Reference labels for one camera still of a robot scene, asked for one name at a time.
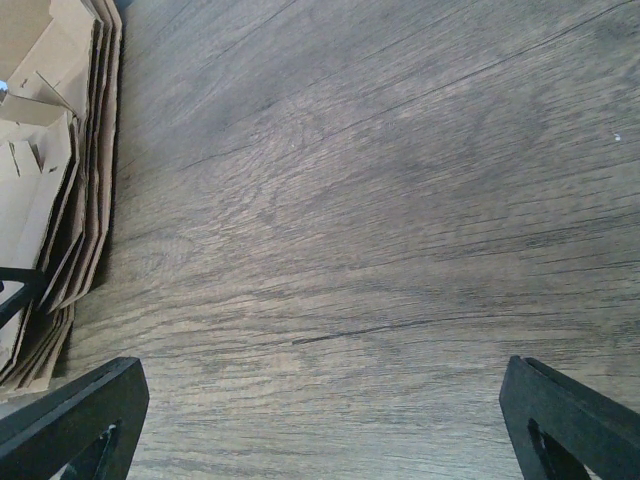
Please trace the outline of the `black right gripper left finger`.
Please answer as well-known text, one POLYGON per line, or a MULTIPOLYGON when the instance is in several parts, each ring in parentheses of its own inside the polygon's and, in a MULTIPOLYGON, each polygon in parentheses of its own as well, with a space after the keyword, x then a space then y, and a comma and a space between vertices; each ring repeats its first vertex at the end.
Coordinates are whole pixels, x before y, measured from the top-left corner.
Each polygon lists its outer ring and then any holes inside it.
POLYGON ((141 360, 115 358, 1 419, 1 477, 125 479, 148 404, 141 360))

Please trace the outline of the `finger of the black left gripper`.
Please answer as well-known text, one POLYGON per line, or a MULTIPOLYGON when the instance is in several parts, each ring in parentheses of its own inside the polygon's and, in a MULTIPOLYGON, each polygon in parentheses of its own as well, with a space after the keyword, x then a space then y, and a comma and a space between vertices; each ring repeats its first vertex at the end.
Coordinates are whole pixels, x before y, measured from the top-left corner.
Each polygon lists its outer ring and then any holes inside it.
POLYGON ((1 322, 4 327, 21 309, 39 297, 39 271, 14 267, 1 268, 1 291, 5 283, 19 283, 20 288, 1 304, 1 322))

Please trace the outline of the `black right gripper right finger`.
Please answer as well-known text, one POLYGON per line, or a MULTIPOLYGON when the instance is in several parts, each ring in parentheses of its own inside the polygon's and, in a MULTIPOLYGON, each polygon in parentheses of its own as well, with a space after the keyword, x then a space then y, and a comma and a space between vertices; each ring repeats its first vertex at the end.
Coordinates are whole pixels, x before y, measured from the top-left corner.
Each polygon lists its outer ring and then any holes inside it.
POLYGON ((499 403, 525 479, 639 477, 639 414, 548 365, 511 357, 499 403))

